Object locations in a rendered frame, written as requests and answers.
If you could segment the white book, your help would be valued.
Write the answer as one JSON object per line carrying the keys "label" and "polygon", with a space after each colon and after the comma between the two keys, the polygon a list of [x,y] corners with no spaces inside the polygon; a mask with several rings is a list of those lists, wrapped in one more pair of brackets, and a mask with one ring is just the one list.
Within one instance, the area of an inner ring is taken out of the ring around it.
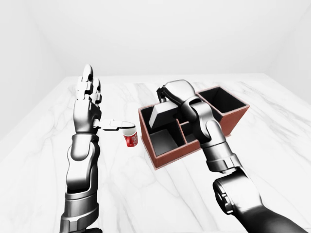
{"label": "white book", "polygon": [[154,105],[149,119],[150,128],[156,129],[175,121],[174,115],[177,114],[178,110],[178,105],[171,101],[165,101]]}

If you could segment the red white patterned mug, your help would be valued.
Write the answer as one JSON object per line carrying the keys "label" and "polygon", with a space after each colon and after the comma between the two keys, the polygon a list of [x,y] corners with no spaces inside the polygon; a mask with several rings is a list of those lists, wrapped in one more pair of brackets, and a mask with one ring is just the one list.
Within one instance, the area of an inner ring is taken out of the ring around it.
{"label": "red white patterned mug", "polygon": [[134,147],[138,144],[138,134],[136,127],[123,129],[122,133],[128,147]]}

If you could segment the red-brown desk caddy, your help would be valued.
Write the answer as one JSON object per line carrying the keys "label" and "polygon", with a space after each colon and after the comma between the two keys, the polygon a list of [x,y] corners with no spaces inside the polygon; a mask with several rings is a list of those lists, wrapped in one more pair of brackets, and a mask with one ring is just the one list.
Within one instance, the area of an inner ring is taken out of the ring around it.
{"label": "red-brown desk caddy", "polygon": [[[197,95],[211,107],[224,136],[231,134],[250,107],[221,86],[198,91]],[[151,128],[149,120],[153,108],[153,105],[144,106],[139,108],[138,114],[141,138],[155,169],[200,150],[200,142],[196,138],[198,122],[189,122],[181,110],[177,109],[163,117],[165,123],[163,126]]]}

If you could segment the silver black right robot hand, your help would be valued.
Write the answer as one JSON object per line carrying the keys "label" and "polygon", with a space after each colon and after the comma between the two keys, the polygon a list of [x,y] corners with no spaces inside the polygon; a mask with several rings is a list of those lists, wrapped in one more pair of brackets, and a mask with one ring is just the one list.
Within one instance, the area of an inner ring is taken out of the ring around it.
{"label": "silver black right robot hand", "polygon": [[192,85],[186,80],[171,81],[160,87],[157,91],[160,103],[168,100],[181,107],[189,98],[195,96]]}

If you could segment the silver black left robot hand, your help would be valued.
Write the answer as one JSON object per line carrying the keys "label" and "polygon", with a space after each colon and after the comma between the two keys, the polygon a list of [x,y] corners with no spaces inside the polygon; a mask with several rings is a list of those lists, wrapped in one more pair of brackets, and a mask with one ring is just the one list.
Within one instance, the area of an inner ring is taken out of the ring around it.
{"label": "silver black left robot hand", "polygon": [[97,133],[98,129],[117,131],[131,129],[134,123],[101,119],[102,112],[99,104],[102,101],[101,83],[93,77],[92,66],[87,64],[77,83],[77,100],[74,104],[73,121],[77,133]]}

